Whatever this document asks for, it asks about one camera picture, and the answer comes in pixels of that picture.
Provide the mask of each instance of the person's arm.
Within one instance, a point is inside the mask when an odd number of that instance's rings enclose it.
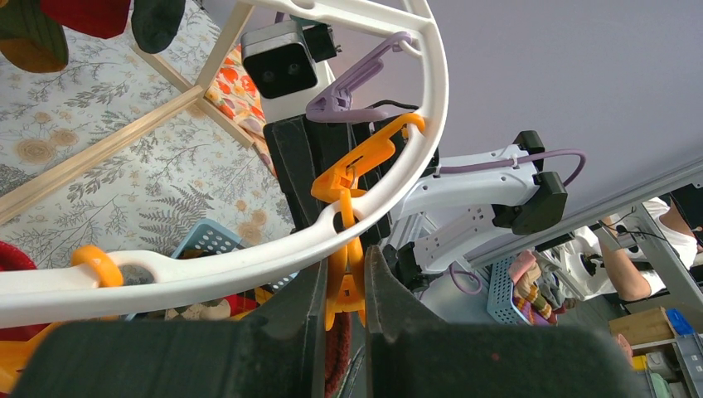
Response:
[[[603,223],[610,225],[610,217],[606,217]],[[636,301],[649,297],[652,294],[652,288],[625,253],[625,249],[612,251],[603,242],[599,243],[605,272],[608,273],[620,298],[625,301]]]

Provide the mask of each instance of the purple plastic hanger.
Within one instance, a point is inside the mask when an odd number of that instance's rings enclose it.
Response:
[[[408,32],[397,32],[361,58],[308,103],[305,107],[306,117],[319,123],[370,123],[388,117],[386,112],[378,109],[351,109],[352,91],[383,69],[381,56],[388,50],[402,51],[398,43],[403,40],[409,44],[412,42]]]

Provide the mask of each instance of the wooden frame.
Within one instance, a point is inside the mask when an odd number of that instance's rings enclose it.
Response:
[[[11,220],[29,207],[36,205],[66,183],[79,177],[146,133],[153,131],[156,127],[191,105],[200,108],[242,146],[245,148],[251,147],[253,141],[249,135],[231,119],[224,116],[210,101],[205,99],[205,93],[220,70],[222,62],[225,61],[225,58],[230,53],[237,37],[244,30],[244,26],[249,21],[253,11],[254,6],[250,4],[243,2],[235,4],[230,18],[227,20],[220,37],[207,57],[207,61],[202,67],[195,84],[189,83],[161,56],[146,54],[139,49],[134,49],[153,69],[182,93],[166,104],[110,134],[107,138],[0,197],[0,225]]]

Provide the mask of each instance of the floral wallpaper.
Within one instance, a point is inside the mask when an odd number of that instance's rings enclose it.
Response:
[[[132,52],[66,29],[65,70],[33,75],[0,57],[0,195],[31,180],[178,95]],[[194,80],[219,34],[194,2],[162,53]],[[170,255],[191,226],[211,218],[249,245],[288,235],[278,182],[198,108],[170,119],[0,226],[39,268],[66,267],[81,245]]]

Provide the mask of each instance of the white wall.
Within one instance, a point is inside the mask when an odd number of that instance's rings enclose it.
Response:
[[[569,188],[567,211],[703,156],[700,0],[430,0],[430,6],[451,84],[443,155],[498,148],[524,129],[537,130],[548,148],[581,148],[589,163]],[[223,20],[228,12],[215,15]],[[250,26],[273,18],[258,9]],[[343,49],[331,62],[338,74],[379,42],[341,28],[335,33]],[[419,65],[401,53],[384,62],[381,75],[355,93],[356,103],[418,101]],[[563,178],[574,165],[575,159],[547,163]]]

